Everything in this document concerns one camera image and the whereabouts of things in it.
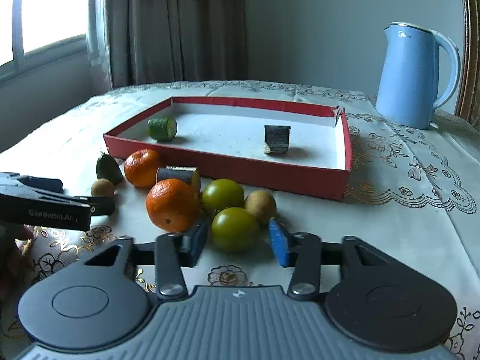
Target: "gray curtain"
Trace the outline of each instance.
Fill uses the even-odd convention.
[[[243,0],[89,0],[87,40],[97,93],[247,77]]]

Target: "round disc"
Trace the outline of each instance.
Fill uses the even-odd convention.
[[[391,352],[425,350],[445,342],[457,316],[452,295],[417,273],[369,267],[330,290],[325,308],[334,325],[354,340]]]
[[[59,271],[25,292],[18,315],[34,340],[91,350],[121,340],[142,323],[150,309],[146,292],[122,272],[88,268],[68,276]]]

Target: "green tomato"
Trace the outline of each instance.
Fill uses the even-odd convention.
[[[243,207],[243,199],[242,186],[227,178],[212,181],[202,193],[203,207],[211,216],[228,207]]]
[[[230,207],[219,212],[212,222],[212,239],[226,252],[241,252],[258,240],[260,227],[246,209]]]

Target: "green vegetable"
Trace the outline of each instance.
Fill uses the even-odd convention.
[[[173,117],[149,119],[148,136],[155,140],[172,140],[177,135],[177,121]]]
[[[113,185],[117,185],[123,180],[117,161],[108,154],[102,153],[97,160],[97,179],[110,180]]]

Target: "mandarin orange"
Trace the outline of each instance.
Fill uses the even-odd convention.
[[[155,226],[173,233],[187,230],[200,215],[194,189],[177,178],[156,183],[148,192],[145,206]]]
[[[157,169],[163,167],[162,157],[155,150],[141,149],[132,153],[123,166],[125,178],[138,188],[152,188]]]

